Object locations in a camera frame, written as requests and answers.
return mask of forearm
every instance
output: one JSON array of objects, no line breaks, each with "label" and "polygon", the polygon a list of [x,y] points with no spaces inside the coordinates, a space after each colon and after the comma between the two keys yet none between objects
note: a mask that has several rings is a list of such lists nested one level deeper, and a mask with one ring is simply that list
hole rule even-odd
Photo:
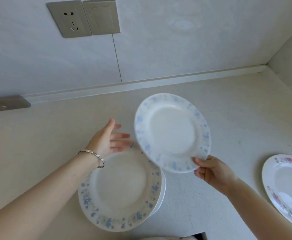
[{"label": "forearm", "polygon": [[2,208],[0,239],[37,239],[97,164],[97,158],[81,153]]},{"label": "forearm", "polygon": [[242,180],[227,197],[257,239],[292,239],[292,224]]}]

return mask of person's right arm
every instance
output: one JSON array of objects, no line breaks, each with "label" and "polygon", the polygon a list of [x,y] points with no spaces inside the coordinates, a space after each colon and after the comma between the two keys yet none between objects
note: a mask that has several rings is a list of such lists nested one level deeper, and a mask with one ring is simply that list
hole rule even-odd
[{"label": "person's right arm", "polygon": [[258,240],[292,239],[292,224],[216,157],[194,158],[195,175],[227,196]]}]

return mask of pink floral plate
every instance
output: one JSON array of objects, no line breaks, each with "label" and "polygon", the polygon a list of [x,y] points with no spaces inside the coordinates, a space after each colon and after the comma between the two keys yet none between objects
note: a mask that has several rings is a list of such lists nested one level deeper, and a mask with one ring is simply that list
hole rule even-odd
[{"label": "pink floral plate", "polygon": [[273,205],[292,223],[292,156],[275,155],[267,159],[262,180]]}]

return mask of person's left hand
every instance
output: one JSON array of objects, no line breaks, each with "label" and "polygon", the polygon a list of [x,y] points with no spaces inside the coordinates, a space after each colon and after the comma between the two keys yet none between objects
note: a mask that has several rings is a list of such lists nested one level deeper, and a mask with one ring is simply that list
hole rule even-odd
[{"label": "person's left hand", "polygon": [[90,140],[85,149],[100,154],[102,157],[112,152],[122,152],[125,147],[132,145],[130,141],[115,141],[115,139],[129,138],[130,134],[112,133],[114,129],[119,129],[121,125],[115,125],[115,120],[110,119],[100,131]]}]

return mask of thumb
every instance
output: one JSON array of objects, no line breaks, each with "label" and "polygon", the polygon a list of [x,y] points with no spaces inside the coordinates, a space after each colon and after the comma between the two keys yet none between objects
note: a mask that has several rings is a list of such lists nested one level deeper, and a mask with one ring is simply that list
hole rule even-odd
[{"label": "thumb", "polygon": [[215,168],[217,166],[217,162],[215,160],[203,160],[198,157],[194,157],[194,163],[204,168]]},{"label": "thumb", "polygon": [[104,130],[106,133],[110,134],[115,126],[115,120],[109,119],[107,125],[105,125]]}]

